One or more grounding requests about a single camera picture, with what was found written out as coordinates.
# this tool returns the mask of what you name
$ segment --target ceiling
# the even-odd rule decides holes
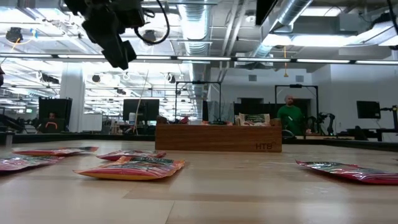
[[[64,7],[56,7],[59,4],[49,4],[58,0],[47,1],[47,5],[39,4],[36,7],[16,7],[16,0],[9,0],[8,5],[0,6],[0,52],[12,52],[16,54],[100,54],[101,47],[91,43],[85,31],[81,28],[84,21],[82,17],[73,16],[71,12],[64,11]],[[188,55],[187,44],[205,42],[209,46],[208,55],[250,55],[255,51],[267,35],[264,33],[266,26],[254,25],[254,12],[256,1],[253,0],[208,0],[202,1],[210,10],[209,32],[205,40],[187,40],[187,34],[182,27],[182,18],[178,14],[178,5],[186,1],[169,0],[168,18],[170,21],[170,35],[168,39],[153,46],[147,46],[138,39],[133,30],[128,29],[121,35],[123,40],[130,41],[138,55]],[[280,9],[279,1],[274,9],[277,13]],[[144,5],[154,5],[154,1],[144,1]],[[294,24],[293,34],[302,35],[304,30],[310,35],[321,32],[334,32],[322,28],[321,22],[335,22],[340,25],[341,31],[356,29],[356,36],[369,29],[369,21],[374,20],[386,10],[385,1],[336,1],[336,0],[314,0],[304,10],[302,15]],[[146,18],[147,25],[142,30],[155,30],[158,38],[162,37],[166,30],[164,17],[156,13],[155,18]],[[11,27],[22,28],[23,40],[14,44],[6,39],[6,34]],[[350,47],[320,47],[302,46],[290,43],[286,46],[272,46],[267,57],[287,58],[338,58],[338,59],[384,59],[390,56],[388,47],[377,44],[352,45]],[[40,81],[42,74],[49,75],[62,81],[63,63],[57,61],[25,60],[23,58],[7,58],[1,64],[6,73],[4,86],[16,85],[17,88],[3,88],[0,103],[6,107],[15,105],[36,105],[39,96],[57,97],[60,85],[48,84]],[[179,81],[192,81],[192,65],[190,63],[130,63],[127,70],[113,68],[107,62],[82,62],[86,78],[86,111],[104,112],[105,114],[117,115],[123,108],[125,97],[157,97],[161,99],[160,113],[172,117],[174,114],[175,84],[167,81],[168,75],[173,75]],[[219,63],[204,63],[203,66],[219,67]],[[284,68],[284,63],[268,64],[263,68],[279,70]],[[302,68],[307,72],[313,72],[322,65],[314,64],[291,64],[290,69]],[[237,85],[241,74],[231,72],[234,65],[230,65],[226,72],[228,80]],[[93,75],[99,75],[101,81],[93,82]],[[124,89],[125,95],[116,93],[114,87]],[[206,86],[202,86],[202,96],[206,96]],[[196,89],[191,84],[184,87],[178,101],[178,115],[188,114],[201,117],[201,104]]]

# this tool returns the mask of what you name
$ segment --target wooden table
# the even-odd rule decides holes
[[[153,149],[153,142],[65,141],[15,147]],[[93,153],[0,177],[1,223],[398,223],[398,186],[361,185],[295,163],[338,161],[398,172],[398,154],[331,146],[284,145],[282,153],[169,151],[186,159],[154,182],[97,180],[72,172],[104,162]]]

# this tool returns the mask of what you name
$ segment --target ductwork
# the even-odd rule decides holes
[[[285,0],[282,2],[277,16],[277,22],[275,22],[272,29],[280,29],[284,26],[292,29],[293,23],[299,18],[301,13],[311,4],[313,0]],[[261,43],[259,47],[251,54],[251,57],[266,57],[273,46]]]
[[[205,40],[209,33],[210,7],[200,4],[179,4],[177,7],[181,16],[184,39]],[[191,56],[209,54],[209,45],[203,42],[186,42],[185,48],[187,54]],[[191,81],[208,81],[210,79],[210,66],[207,64],[193,63],[190,66]],[[199,118],[201,118],[203,87],[203,85],[193,87]]]

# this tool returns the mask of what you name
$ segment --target red snack bag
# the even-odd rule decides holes
[[[78,152],[95,152],[98,147],[60,147],[58,149],[13,150],[12,153],[26,156],[67,156]]]
[[[20,170],[26,167],[51,165],[63,159],[57,156],[17,156],[0,158],[0,172]]]
[[[162,158],[166,155],[164,151],[140,151],[140,150],[119,150],[116,152],[111,152],[105,155],[97,156],[100,159],[106,159],[110,161],[116,161],[120,159],[122,156],[126,157],[154,157],[154,158]]]
[[[327,172],[351,180],[369,184],[396,184],[398,185],[398,173],[382,170],[358,167],[357,165],[341,164],[339,162],[302,162],[296,161],[298,165],[315,170]]]
[[[116,180],[153,180],[173,175],[185,161],[151,157],[125,157],[118,161],[88,170],[74,170],[89,177]]]

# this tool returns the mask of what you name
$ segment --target person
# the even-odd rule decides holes
[[[281,120],[282,127],[291,131],[295,136],[303,135],[304,115],[300,108],[294,106],[292,95],[285,97],[286,105],[278,110],[277,117]]]
[[[57,115],[55,114],[55,112],[49,112],[49,119],[55,119],[57,118]],[[46,133],[46,126],[49,122],[46,123],[42,123],[37,127],[37,134],[42,134],[42,133]]]

